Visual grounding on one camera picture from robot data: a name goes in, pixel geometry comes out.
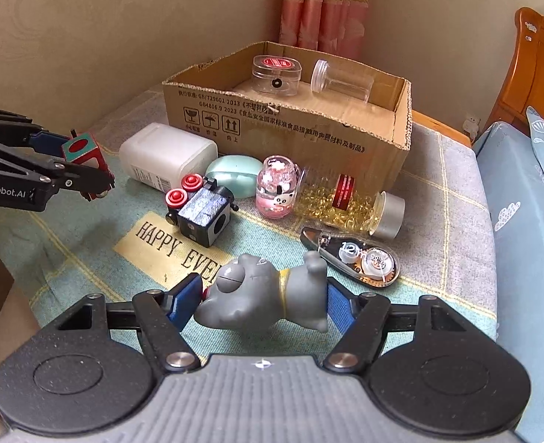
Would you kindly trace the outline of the red toy train block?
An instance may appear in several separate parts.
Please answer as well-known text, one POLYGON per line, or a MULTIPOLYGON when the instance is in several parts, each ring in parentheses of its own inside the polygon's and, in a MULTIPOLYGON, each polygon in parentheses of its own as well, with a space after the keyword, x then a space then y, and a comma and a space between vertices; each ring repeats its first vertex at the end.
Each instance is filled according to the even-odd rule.
POLYGON ((110 171, 99 144, 89 132, 76 135, 75 130, 72 130, 72 138, 62 145, 62 151, 64 151, 64 163, 86 165, 110 171))

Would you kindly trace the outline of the black correction tape dispenser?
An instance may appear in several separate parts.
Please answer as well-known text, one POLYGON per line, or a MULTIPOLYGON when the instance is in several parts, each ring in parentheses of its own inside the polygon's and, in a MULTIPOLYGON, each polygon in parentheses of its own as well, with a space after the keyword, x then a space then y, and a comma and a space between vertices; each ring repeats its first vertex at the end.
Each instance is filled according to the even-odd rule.
POLYGON ((305 226, 300 241, 336 271, 370 288, 386 288, 400 275, 397 254, 376 240, 305 226))

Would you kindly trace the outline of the white plastic bottle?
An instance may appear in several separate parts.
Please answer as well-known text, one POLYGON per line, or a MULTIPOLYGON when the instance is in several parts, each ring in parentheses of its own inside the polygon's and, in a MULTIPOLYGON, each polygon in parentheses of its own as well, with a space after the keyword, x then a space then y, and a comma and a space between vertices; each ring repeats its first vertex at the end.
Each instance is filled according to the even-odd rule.
POLYGON ((127 175, 167 193, 187 174, 204 175, 218 158, 218 147, 213 140, 153 122, 124 141, 119 157, 127 175))

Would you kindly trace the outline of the grey bulldog toy figure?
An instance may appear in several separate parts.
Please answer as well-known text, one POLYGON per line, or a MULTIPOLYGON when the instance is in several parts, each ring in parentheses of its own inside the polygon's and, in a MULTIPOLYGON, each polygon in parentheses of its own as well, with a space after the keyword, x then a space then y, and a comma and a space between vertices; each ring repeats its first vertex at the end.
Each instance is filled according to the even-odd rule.
POLYGON ((263 331, 284 319, 321 333, 328 331, 327 262, 316 251, 284 270, 248 253, 218 271, 194 314, 214 329, 263 331))

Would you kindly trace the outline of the black toy train engine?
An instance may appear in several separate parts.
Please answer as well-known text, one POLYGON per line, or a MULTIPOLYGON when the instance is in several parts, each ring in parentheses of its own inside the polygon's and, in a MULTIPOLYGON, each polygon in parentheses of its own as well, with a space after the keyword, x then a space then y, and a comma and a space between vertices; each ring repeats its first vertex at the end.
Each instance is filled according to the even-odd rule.
POLYGON ((239 209, 231 190, 198 173, 185 175, 181 186, 166 194, 165 202, 167 221, 183 236, 206 248, 230 223, 231 212, 239 209))

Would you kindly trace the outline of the clear bottle golden capsules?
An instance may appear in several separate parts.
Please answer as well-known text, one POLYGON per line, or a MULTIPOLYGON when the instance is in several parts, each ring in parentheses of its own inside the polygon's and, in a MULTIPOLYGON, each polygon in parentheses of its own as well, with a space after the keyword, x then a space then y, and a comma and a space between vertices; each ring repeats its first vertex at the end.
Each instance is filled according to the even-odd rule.
POLYGON ((306 168, 295 199, 295 212, 307 220, 376 239, 393 240, 405 213, 403 198, 385 191, 374 195, 357 188, 353 176, 306 168))

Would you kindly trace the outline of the mint green oval case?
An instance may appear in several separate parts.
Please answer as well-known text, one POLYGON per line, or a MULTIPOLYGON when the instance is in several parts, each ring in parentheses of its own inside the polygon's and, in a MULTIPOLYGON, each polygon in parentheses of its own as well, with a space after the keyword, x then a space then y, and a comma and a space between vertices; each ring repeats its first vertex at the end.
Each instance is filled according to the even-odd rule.
POLYGON ((214 160, 206 170, 207 178, 216 179, 227 187, 236 200, 252 198, 256 194, 257 177, 263 163, 247 155, 225 155, 214 160))

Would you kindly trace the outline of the pink glitter panda bottle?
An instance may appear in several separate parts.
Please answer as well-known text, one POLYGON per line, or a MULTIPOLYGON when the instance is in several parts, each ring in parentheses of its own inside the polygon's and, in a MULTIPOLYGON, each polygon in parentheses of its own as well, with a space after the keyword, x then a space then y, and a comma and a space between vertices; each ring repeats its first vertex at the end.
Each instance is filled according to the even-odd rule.
POLYGON ((288 157, 265 159, 256 181, 255 204, 262 216, 271 220, 288 216, 294 208, 301 170, 288 157))

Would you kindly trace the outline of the blue bed sheet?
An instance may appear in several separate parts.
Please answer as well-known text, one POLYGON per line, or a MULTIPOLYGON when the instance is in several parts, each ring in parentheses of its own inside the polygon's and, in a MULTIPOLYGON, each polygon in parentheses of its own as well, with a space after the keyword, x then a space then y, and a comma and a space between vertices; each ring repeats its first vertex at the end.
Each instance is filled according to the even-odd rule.
POLYGON ((525 368, 531 396, 518 433, 544 442, 544 171, 530 138, 505 122, 475 143, 497 272, 497 341, 525 368))

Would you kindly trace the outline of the brown cardboard box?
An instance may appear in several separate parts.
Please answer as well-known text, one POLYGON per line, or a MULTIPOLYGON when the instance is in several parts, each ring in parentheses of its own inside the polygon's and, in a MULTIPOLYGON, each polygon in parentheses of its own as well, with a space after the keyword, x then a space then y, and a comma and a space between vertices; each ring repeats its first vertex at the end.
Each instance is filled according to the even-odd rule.
POLYGON ((348 175, 356 191, 389 190, 411 148, 412 98, 408 80, 361 62, 270 41, 196 64, 162 84, 171 126, 215 141, 221 154, 259 160, 290 158, 301 168, 348 175), (259 55, 294 58, 302 65, 298 92, 257 92, 252 63, 259 55), (314 93, 315 64, 327 61, 344 76, 373 83, 368 101, 325 90, 314 93))

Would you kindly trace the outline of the clear box red lid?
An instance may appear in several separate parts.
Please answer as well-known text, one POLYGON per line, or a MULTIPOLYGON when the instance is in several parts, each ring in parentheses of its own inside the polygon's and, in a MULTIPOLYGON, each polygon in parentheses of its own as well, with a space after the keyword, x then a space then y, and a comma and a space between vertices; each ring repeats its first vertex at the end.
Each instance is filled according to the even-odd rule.
POLYGON ((292 97, 298 93, 302 76, 301 63, 293 58, 257 55, 252 63, 252 87, 255 91, 292 97))

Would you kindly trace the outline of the clear plastic jar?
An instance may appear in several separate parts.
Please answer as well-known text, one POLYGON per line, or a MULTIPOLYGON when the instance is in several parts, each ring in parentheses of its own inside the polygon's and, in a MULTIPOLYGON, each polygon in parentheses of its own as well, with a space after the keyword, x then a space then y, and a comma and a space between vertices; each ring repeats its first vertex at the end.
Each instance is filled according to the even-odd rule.
POLYGON ((334 91, 368 103, 374 81, 372 75, 355 74, 319 59, 312 72, 310 87, 313 93, 334 91))

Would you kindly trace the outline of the pink curtain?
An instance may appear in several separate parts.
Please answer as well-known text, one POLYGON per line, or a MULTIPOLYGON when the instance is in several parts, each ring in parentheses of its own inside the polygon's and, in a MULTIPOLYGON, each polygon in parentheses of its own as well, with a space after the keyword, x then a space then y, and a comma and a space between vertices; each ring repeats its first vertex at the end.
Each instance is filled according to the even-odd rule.
POLYGON ((357 60, 369 0, 283 0, 279 42, 357 60))

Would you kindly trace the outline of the wooden bed headboard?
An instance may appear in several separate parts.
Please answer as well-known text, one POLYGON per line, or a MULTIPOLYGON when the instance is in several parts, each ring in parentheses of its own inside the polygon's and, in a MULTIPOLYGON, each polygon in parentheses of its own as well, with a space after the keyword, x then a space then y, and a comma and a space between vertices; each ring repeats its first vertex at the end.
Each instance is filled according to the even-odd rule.
POLYGON ((544 118, 544 16, 522 7, 514 23, 514 54, 485 126, 503 121, 528 134, 526 109, 531 106, 544 118))

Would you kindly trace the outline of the white wall charger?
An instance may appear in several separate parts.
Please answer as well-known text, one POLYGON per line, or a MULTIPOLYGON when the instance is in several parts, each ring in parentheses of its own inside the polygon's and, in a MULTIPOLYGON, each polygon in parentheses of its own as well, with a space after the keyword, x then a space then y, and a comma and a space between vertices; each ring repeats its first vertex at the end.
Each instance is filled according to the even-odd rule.
POLYGON ((471 142, 473 142, 479 133, 480 119, 474 116, 468 115, 462 123, 462 130, 468 135, 471 142))

